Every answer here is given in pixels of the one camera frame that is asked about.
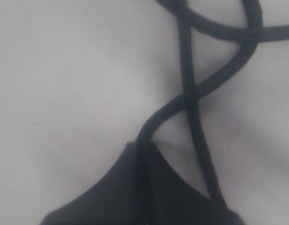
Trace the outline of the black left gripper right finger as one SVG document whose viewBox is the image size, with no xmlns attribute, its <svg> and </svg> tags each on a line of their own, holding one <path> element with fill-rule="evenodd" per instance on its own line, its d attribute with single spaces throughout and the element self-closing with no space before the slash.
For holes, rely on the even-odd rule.
<svg viewBox="0 0 289 225">
<path fill-rule="evenodd" d="M 149 224 L 242 225 L 240 216 L 185 182 L 154 143 L 148 146 Z"/>
</svg>

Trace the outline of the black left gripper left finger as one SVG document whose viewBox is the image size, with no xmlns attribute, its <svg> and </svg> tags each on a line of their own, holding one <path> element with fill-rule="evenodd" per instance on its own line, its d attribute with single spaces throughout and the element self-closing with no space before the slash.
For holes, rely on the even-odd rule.
<svg viewBox="0 0 289 225">
<path fill-rule="evenodd" d="M 43 225 L 146 225 L 141 155 L 126 144 L 111 169 L 89 190 L 47 214 Z"/>
</svg>

